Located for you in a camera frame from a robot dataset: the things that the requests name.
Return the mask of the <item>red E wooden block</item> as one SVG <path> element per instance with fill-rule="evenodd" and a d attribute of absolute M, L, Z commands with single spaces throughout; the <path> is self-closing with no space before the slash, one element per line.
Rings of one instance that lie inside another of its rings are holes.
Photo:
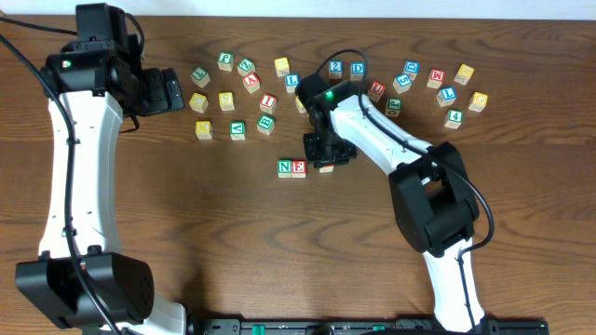
<path fill-rule="evenodd" d="M 292 160 L 291 161 L 291 176 L 293 178 L 305 178 L 306 177 L 307 163 L 305 160 Z"/>

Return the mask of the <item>green N wooden block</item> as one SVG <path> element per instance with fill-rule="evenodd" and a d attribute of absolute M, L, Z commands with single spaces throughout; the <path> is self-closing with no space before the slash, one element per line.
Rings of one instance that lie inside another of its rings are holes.
<path fill-rule="evenodd" d="M 278 176 L 281 179 L 292 177 L 292 161 L 287 159 L 278 160 Z"/>

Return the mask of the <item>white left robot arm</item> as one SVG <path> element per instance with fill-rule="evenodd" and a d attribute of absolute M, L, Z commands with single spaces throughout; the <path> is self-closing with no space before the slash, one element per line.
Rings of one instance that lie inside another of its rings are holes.
<path fill-rule="evenodd" d="M 158 295 L 149 265 L 125 256 L 115 222 L 115 151 L 125 118 L 183 107 L 176 72 L 115 50 L 50 55 L 38 71 L 54 133 L 47 226 L 20 293 L 58 328 L 190 334 L 186 308 Z"/>

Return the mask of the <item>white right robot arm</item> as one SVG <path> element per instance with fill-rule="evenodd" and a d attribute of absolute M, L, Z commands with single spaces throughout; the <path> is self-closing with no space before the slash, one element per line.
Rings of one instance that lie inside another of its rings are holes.
<path fill-rule="evenodd" d="M 304 136 L 307 162 L 314 168 L 339 166 L 363 152 L 381 168 L 396 223 L 427 264 L 436 320 L 448 331 L 479 331 L 485 313 L 469 252 L 480 210 L 457 149 L 408 134 L 348 81 L 330 86 L 314 74 L 296 95 L 315 129 Z"/>

